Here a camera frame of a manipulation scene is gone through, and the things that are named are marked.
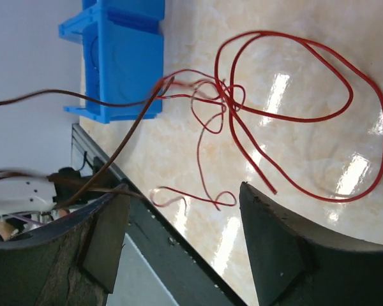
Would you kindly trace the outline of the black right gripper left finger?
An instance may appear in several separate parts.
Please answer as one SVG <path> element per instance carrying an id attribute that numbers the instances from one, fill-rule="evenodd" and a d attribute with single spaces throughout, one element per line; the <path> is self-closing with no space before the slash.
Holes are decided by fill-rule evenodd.
<path id="1" fill-rule="evenodd" d="M 127 186 L 0 241 L 0 305 L 105 305 L 128 224 Z"/>

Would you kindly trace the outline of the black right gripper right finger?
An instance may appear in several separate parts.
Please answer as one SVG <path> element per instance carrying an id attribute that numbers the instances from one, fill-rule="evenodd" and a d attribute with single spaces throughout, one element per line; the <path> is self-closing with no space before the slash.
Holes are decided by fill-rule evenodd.
<path id="1" fill-rule="evenodd" d="M 383 245 L 321 226 L 247 182 L 239 204 L 260 305 L 383 305 Z"/>

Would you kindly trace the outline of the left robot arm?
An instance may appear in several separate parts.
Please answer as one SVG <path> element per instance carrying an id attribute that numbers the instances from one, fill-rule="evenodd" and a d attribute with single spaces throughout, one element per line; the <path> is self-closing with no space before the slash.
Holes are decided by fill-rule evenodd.
<path id="1" fill-rule="evenodd" d="M 0 215 L 16 212 L 45 212 L 54 206 L 53 183 L 28 179 L 0 181 Z"/>

